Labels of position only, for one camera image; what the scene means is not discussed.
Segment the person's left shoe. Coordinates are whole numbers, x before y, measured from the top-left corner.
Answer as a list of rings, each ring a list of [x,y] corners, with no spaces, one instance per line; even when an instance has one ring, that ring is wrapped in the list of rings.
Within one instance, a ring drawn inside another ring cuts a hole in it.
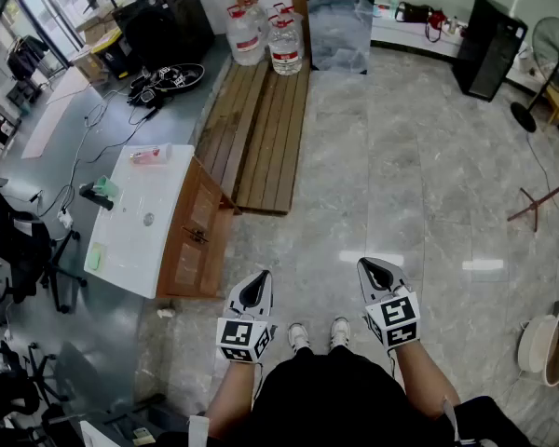
[[[303,324],[293,323],[288,328],[288,341],[296,356],[313,354],[308,333]]]

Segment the black bin yellow lid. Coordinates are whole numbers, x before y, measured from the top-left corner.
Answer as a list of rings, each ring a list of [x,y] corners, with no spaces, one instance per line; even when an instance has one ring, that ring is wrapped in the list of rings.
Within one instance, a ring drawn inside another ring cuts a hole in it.
[[[127,77],[132,70],[131,49],[119,28],[105,33],[90,51],[117,78]]]

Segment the white side cabinet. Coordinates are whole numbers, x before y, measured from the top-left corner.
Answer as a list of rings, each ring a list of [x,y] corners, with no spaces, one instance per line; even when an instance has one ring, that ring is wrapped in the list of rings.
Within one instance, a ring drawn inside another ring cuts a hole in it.
[[[85,447],[120,447],[88,421],[79,423]]]

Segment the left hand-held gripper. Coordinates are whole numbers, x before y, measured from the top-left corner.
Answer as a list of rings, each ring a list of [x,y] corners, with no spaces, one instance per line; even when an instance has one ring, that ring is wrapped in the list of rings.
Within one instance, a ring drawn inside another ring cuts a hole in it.
[[[225,359],[249,364],[261,361],[277,329],[268,318],[272,306],[273,277],[268,270],[251,274],[232,288],[225,309],[238,316],[220,317],[216,327],[216,347]]]

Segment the person's black clothing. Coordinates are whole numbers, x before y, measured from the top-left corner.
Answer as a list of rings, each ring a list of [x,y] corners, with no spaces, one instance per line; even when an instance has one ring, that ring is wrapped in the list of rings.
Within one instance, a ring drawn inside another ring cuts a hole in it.
[[[338,347],[273,369],[242,430],[227,440],[166,432],[157,447],[533,447],[488,396],[444,404],[429,418],[381,366]]]

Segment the pink clear bottle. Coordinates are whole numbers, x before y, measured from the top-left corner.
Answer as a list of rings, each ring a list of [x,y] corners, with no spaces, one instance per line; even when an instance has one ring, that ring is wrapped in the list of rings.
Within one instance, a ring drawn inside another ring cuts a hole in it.
[[[134,165],[166,165],[172,152],[172,145],[170,143],[140,147],[134,149],[130,154],[130,162]]]

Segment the red bag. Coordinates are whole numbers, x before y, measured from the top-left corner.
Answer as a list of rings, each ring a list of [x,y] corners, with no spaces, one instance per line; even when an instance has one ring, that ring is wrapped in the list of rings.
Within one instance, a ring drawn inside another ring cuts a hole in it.
[[[437,43],[441,39],[443,25],[446,21],[447,18],[440,9],[429,11],[425,25],[425,36],[430,43]]]

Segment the person's right shoe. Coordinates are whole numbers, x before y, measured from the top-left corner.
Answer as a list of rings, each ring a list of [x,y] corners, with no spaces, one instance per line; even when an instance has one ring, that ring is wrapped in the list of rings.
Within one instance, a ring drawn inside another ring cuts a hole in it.
[[[336,318],[330,330],[329,349],[333,351],[338,347],[348,348],[350,340],[350,324],[344,317]]]

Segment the black open shelf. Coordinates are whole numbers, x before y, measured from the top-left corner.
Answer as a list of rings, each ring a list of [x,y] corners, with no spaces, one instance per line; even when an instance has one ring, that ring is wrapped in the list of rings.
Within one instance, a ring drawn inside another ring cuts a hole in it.
[[[189,419],[175,412],[165,395],[157,393],[132,405],[112,411],[71,413],[47,419],[42,415],[41,427],[54,447],[85,447],[79,423],[88,421],[120,447],[135,447],[132,431],[146,427],[159,439],[166,432],[188,432]]]

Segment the wooden vanity cabinet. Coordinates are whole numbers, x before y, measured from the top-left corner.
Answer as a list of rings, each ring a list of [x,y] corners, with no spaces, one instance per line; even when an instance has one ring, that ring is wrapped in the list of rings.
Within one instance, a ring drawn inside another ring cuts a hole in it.
[[[193,157],[170,223],[157,298],[219,297],[225,248],[237,212],[220,185]]]

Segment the black handbag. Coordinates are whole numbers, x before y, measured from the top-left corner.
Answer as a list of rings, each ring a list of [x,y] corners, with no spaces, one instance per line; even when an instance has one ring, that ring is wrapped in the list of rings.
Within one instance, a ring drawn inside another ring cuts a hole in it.
[[[398,22],[426,24],[432,12],[433,8],[428,5],[400,2],[395,9],[394,19]]]

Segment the white sink basin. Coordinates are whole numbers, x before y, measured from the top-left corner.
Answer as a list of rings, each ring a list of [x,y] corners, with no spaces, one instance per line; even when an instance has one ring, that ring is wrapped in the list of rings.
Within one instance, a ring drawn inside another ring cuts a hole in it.
[[[146,146],[127,145],[118,156],[109,176],[119,188],[114,207],[99,209],[88,245],[89,251],[93,242],[103,244],[105,261],[93,272],[86,268],[85,258],[84,270],[120,289],[153,299],[170,223],[195,148],[172,144],[166,165],[134,165],[130,154],[140,147]],[[148,212],[155,219],[145,226],[143,217]]]

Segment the white low bench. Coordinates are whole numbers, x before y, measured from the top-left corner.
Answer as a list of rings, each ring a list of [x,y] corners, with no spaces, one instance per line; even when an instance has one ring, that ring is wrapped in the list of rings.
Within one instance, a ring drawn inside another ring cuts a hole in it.
[[[399,47],[415,48],[431,54],[447,58],[455,58],[463,40],[467,23],[454,18],[457,27],[450,32],[449,20],[443,25],[442,31],[429,28],[429,36],[425,34],[423,23],[410,23],[396,20],[395,13],[388,4],[374,4],[372,41],[391,44]],[[533,56],[532,47],[526,37],[516,54],[507,79],[523,88],[538,92],[545,78],[538,68]]]

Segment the black tower appliance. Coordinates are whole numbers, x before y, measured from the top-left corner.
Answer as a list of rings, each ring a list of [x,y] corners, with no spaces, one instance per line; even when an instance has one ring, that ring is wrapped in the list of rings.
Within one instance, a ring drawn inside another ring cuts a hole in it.
[[[470,21],[453,63],[460,90],[490,102],[511,69],[527,25],[494,0],[474,0]]]

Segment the cream shelf object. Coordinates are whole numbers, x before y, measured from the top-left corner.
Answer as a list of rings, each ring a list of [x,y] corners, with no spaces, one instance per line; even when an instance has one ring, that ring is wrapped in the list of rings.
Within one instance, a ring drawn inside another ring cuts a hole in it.
[[[133,445],[135,447],[145,447],[146,445],[155,444],[157,441],[146,427],[139,427],[132,431]]]

